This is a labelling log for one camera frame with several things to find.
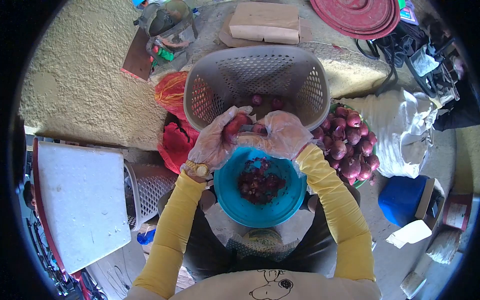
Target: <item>cartoon print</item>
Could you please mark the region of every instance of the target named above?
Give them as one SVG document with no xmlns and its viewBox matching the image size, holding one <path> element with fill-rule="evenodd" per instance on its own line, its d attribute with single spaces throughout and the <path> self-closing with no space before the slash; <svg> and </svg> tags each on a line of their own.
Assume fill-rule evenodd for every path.
<svg viewBox="0 0 480 300">
<path fill-rule="evenodd" d="M 256 300 L 278 300 L 290 293 L 293 282 L 289 279 L 279 279 L 284 270 L 258 270 L 263 272 L 267 283 L 264 286 L 254 289 L 249 294 Z"/>
</svg>

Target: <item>gray plastic basket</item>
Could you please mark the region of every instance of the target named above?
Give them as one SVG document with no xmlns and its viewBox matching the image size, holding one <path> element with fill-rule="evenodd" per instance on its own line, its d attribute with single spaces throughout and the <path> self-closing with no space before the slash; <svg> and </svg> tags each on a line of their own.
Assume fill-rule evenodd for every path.
<svg viewBox="0 0 480 300">
<path fill-rule="evenodd" d="M 310 131 L 324 121 L 330 108 L 328 81 L 318 58 L 298 47 L 272 45 L 202 57 L 188 74 L 183 109 L 188 122 L 200 131 L 231 106 L 251 105 L 253 94 L 280 96 L 286 103 L 283 110 L 299 117 Z M 265 104 L 253 113 L 259 119 L 270 110 Z"/>
<path fill-rule="evenodd" d="M 158 200 L 172 189 L 178 175 L 164 166 L 131 164 L 124 160 L 134 203 L 127 197 L 128 224 L 131 231 L 138 231 L 140 226 L 158 213 Z"/>
</svg>

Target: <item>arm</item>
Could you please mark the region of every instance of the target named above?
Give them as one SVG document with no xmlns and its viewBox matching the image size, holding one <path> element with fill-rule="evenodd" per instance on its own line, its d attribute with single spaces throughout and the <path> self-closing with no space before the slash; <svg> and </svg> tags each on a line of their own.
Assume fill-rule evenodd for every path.
<svg viewBox="0 0 480 300">
<path fill-rule="evenodd" d="M 143 287 L 165 299 L 175 294 L 193 216 L 205 186 L 182 171 L 158 220 L 150 256 L 133 286 Z"/>
<path fill-rule="evenodd" d="M 335 277 L 374 281 L 372 235 L 357 202 L 317 146 L 307 145 L 296 162 L 307 174 L 308 185 L 318 194 L 338 244 Z"/>
</svg>

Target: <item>hand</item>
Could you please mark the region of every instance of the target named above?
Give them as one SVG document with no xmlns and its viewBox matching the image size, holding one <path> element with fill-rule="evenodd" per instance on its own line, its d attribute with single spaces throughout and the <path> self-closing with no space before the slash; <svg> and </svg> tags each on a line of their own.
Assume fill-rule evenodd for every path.
<svg viewBox="0 0 480 300">
<path fill-rule="evenodd" d="M 263 124 L 268 135 L 241 133 L 237 138 L 238 146 L 254 147 L 272 157 L 292 160 L 313 139 L 297 116 L 281 110 L 270 112 L 256 124 Z"/>
<path fill-rule="evenodd" d="M 232 106 L 216 117 L 200 132 L 195 146 L 188 153 L 188 160 L 197 164 L 206 164 L 210 172 L 222 168 L 238 147 L 236 144 L 222 142 L 223 128 L 237 114 L 249 115 L 251 112 L 251 106 L 241 108 Z M 185 164 L 181 166 L 181 169 L 186 169 L 188 175 L 195 175 Z"/>
</svg>

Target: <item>red plastic lid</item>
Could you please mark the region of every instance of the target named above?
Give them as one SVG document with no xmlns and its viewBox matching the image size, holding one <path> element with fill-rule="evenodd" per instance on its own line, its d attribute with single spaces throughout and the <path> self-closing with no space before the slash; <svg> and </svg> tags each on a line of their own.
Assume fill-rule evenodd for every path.
<svg viewBox="0 0 480 300">
<path fill-rule="evenodd" d="M 381 38 L 400 21 L 398 0 L 310 0 L 330 27 L 358 39 Z"/>
</svg>

